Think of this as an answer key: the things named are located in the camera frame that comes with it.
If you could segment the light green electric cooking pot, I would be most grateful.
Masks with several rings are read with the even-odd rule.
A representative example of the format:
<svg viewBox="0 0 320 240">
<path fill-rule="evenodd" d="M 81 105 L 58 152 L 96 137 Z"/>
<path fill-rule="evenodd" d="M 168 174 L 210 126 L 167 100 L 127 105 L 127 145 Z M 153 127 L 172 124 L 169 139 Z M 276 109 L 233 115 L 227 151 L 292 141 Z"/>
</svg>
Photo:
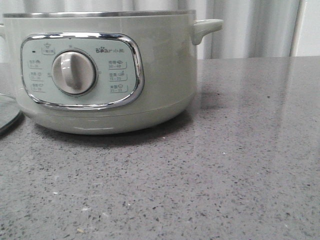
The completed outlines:
<svg viewBox="0 0 320 240">
<path fill-rule="evenodd" d="M 197 91 L 197 45 L 222 27 L 194 10 L 5 13 L 0 35 L 26 116 L 104 135 L 179 115 Z"/>
</svg>

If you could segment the glass pot lid steel rim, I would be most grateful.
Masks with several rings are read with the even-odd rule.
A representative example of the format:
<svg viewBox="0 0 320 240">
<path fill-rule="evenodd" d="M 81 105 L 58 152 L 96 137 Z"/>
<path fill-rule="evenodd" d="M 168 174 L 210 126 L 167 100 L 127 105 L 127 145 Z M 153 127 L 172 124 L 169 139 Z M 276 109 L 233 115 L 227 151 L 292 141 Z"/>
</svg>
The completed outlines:
<svg viewBox="0 0 320 240">
<path fill-rule="evenodd" d="M 16 99 L 7 94 L 0 94 L 0 135 L 4 135 L 18 120 L 23 113 Z"/>
</svg>

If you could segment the grey white curtain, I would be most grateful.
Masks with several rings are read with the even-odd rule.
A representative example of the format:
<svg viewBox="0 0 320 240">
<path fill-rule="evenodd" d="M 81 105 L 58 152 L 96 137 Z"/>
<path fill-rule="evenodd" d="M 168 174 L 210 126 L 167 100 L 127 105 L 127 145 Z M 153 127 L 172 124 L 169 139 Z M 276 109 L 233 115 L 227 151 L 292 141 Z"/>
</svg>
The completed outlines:
<svg viewBox="0 0 320 240">
<path fill-rule="evenodd" d="M 207 35 L 199 59 L 304 57 L 320 54 L 317 0 L 3 0 L 0 12 L 195 10 L 199 20 L 222 19 Z"/>
</svg>

